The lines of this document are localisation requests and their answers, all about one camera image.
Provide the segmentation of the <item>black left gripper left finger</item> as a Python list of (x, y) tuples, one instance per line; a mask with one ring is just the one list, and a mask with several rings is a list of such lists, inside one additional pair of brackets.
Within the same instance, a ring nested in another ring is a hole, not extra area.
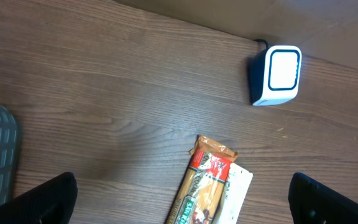
[(0, 206), (0, 224), (68, 224), (78, 187), (75, 176), (64, 172)]

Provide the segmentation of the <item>red orange spaghetti pack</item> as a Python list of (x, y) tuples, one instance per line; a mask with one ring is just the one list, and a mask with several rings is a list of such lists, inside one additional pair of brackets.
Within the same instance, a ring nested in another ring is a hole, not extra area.
[(200, 135), (166, 224), (209, 224), (238, 153)]

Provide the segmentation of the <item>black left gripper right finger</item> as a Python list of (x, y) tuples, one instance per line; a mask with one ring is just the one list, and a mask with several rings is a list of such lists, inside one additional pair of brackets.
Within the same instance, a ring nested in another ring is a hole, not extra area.
[(296, 172), (288, 191), (294, 224), (358, 224), (358, 203)]

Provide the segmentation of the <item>white cream tube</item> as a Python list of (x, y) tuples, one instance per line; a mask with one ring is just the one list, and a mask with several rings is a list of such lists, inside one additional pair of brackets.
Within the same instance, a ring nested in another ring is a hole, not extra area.
[(235, 163), (230, 165), (213, 224), (237, 223), (252, 178), (253, 173), (248, 170)]

